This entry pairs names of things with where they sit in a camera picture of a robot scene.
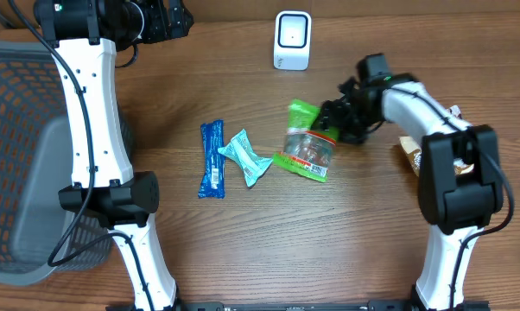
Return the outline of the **green snack bag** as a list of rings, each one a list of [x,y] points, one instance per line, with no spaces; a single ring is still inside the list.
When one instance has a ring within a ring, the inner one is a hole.
[[[291,101],[284,148],[273,155],[273,163],[291,173],[326,182],[339,131],[312,130],[319,112],[319,107],[308,102]]]

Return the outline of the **beige cookie snack bag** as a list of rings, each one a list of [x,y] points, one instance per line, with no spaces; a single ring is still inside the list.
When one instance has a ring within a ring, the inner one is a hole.
[[[461,110],[457,105],[447,109],[454,117],[462,119]],[[410,166],[416,176],[420,174],[422,150],[420,145],[410,136],[401,136],[399,139],[403,153],[407,157]],[[461,159],[454,161],[454,171],[456,175],[464,175],[473,171],[473,164],[465,164]]]

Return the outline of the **light blue snack packet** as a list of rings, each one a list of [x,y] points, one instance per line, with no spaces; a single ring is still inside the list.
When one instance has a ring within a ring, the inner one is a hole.
[[[239,131],[226,146],[218,148],[218,152],[242,169],[247,187],[253,187],[273,162],[272,158],[261,157],[253,151],[245,129]]]

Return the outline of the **blue snack bar wrapper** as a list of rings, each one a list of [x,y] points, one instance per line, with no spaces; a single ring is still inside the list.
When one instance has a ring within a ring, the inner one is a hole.
[[[215,120],[200,126],[205,156],[205,173],[200,183],[199,198],[225,197],[225,157],[218,152],[224,144],[224,121]]]

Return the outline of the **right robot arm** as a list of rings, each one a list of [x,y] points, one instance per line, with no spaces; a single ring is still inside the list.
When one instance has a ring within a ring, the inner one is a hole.
[[[486,301],[465,301],[463,283],[477,239],[504,229],[514,213],[494,129],[455,117],[412,74],[392,73],[383,54],[365,56],[357,72],[339,86],[341,98],[322,104],[312,127],[360,144],[388,122],[420,146],[417,197],[428,246],[404,309],[489,309]]]

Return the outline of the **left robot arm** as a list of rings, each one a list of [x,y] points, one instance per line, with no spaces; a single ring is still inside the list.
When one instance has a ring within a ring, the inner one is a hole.
[[[186,36],[193,16],[181,0],[42,0],[34,15],[61,77],[72,138],[72,183],[58,192],[60,204],[108,231],[130,275],[132,309],[175,310],[177,285],[155,229],[158,180],[130,163],[115,68],[119,51]]]

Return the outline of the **white barcode scanner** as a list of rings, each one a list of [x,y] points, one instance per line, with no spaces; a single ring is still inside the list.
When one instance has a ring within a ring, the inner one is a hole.
[[[273,48],[275,69],[304,71],[308,68],[312,19],[306,11],[284,10],[276,16]]]

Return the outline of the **grey plastic shopping basket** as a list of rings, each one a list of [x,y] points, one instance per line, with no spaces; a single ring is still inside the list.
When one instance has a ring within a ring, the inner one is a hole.
[[[48,258],[73,220],[58,192],[72,183],[73,146],[64,88],[40,44],[0,41],[0,283],[26,286],[55,271],[104,262],[104,240],[54,268]]]

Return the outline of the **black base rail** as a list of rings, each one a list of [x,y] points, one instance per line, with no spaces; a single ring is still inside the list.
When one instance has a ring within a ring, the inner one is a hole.
[[[174,307],[166,308],[174,311],[422,311],[411,301],[375,300],[366,303],[314,305],[277,305],[277,304],[241,304],[224,305],[221,302],[183,302],[177,301]]]

